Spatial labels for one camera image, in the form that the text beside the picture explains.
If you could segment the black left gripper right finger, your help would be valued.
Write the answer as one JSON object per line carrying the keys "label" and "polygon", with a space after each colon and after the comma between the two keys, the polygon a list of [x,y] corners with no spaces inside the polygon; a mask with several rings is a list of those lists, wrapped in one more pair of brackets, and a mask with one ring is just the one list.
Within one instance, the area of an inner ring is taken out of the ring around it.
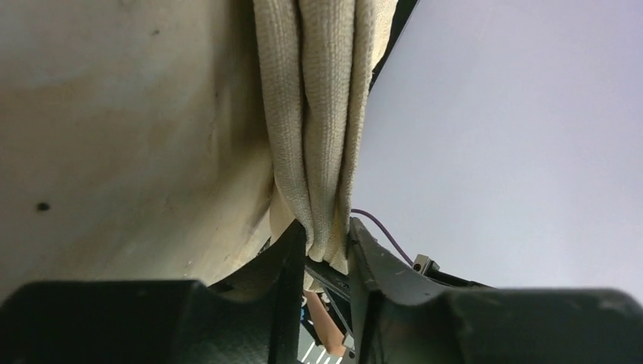
{"label": "black left gripper right finger", "polygon": [[450,287],[350,222],[359,363],[640,363],[642,308],[614,289]]}

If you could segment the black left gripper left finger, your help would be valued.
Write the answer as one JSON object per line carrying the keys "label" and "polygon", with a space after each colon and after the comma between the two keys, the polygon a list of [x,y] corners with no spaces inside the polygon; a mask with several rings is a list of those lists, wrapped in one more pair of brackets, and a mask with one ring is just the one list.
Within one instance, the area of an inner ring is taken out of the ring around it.
{"label": "black left gripper left finger", "polygon": [[3,363],[294,363],[306,232],[213,285],[40,281],[1,307]]}

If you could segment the cream cloth napkin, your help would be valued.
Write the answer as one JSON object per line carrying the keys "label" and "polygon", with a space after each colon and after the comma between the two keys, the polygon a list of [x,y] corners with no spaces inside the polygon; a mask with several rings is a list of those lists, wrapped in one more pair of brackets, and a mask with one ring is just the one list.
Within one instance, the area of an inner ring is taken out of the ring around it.
{"label": "cream cloth napkin", "polygon": [[256,1],[262,98],[274,166],[273,237],[294,221],[305,254],[346,274],[365,107],[395,1]]}

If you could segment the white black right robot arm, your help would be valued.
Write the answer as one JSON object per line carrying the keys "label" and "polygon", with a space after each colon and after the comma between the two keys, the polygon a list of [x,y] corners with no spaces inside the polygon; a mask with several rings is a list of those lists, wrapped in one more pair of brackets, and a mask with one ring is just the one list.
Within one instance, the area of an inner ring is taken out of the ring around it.
{"label": "white black right robot arm", "polygon": [[[422,254],[418,254],[409,265],[418,274],[446,287],[489,288],[478,282],[441,273],[440,266]],[[300,319],[314,344],[321,347],[323,355],[315,363],[356,363],[350,300],[343,275],[326,263],[312,260],[306,263],[305,272],[314,278],[322,278],[321,293],[304,291]]]}

